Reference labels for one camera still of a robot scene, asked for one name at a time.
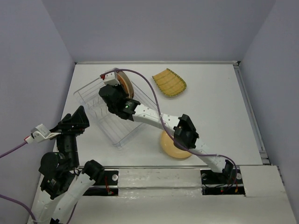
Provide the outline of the orange round plate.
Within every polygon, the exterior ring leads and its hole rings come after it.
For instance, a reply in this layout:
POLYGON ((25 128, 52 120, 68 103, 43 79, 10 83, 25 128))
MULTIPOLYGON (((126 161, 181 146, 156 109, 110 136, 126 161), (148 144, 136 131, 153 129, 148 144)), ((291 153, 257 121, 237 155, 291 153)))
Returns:
POLYGON ((117 79, 120 85, 122 86, 122 88, 124 89, 124 91, 127 92, 127 86, 125 80, 119 74, 117 74, 117 79))

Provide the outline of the yellow bamboo pattern plate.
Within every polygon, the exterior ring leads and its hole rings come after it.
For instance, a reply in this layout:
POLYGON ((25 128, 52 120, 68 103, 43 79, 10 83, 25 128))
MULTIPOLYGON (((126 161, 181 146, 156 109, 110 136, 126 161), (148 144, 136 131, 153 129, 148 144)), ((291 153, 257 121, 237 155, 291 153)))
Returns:
POLYGON ((167 97, 175 97, 187 88, 186 82, 169 68, 152 76, 152 78, 159 90, 167 97))

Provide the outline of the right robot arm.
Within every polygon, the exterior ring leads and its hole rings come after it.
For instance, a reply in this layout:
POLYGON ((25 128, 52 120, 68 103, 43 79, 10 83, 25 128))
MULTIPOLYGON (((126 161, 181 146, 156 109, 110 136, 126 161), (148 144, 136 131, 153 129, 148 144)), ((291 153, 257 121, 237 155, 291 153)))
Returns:
POLYGON ((212 151, 202 139, 186 114, 180 117, 162 114, 159 108, 153 110, 139 101, 128 98, 121 85, 105 85, 99 96, 106 103, 110 113, 121 119, 145 123, 166 131, 178 149, 199 157, 215 173, 218 182, 226 183, 234 175, 235 163, 212 151))

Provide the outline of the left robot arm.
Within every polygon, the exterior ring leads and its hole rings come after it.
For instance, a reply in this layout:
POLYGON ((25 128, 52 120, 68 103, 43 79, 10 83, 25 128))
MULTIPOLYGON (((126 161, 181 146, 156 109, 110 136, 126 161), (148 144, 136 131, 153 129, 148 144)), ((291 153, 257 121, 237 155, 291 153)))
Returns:
POLYGON ((58 150, 41 158, 38 171, 43 179, 28 223, 62 224, 83 194, 93 184, 102 182, 105 169, 95 160, 86 162, 79 174, 75 172, 79 167, 76 137, 89 125, 84 107, 79 106, 73 114, 66 114, 54 128, 39 124, 25 139, 27 143, 56 140, 58 150))

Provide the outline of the large yellow round plate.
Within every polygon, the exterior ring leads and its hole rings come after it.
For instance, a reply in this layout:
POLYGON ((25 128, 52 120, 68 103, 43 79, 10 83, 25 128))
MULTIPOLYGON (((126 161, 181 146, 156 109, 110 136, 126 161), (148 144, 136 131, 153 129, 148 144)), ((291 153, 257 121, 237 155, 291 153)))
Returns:
POLYGON ((167 155, 175 159, 186 159, 192 156, 191 153, 180 150, 177 147, 175 147, 173 140, 168 136, 166 131, 162 131, 161 133, 160 146, 167 155))

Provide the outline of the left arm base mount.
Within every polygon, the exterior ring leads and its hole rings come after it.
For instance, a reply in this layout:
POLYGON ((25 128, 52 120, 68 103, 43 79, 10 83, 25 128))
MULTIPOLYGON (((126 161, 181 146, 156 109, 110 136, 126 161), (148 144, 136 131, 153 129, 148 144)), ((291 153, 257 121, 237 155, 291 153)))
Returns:
POLYGON ((101 180, 93 184, 83 196, 118 196, 119 170, 107 169, 101 180))

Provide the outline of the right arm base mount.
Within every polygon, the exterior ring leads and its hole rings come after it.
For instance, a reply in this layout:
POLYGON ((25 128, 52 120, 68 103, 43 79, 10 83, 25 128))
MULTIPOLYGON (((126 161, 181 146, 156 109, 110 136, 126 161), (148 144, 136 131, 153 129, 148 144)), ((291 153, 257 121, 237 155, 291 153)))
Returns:
POLYGON ((233 171, 233 177, 230 180, 220 180, 218 173, 214 173, 209 169, 200 171, 202 194, 204 196, 218 195, 245 195, 245 188, 240 169, 233 171))

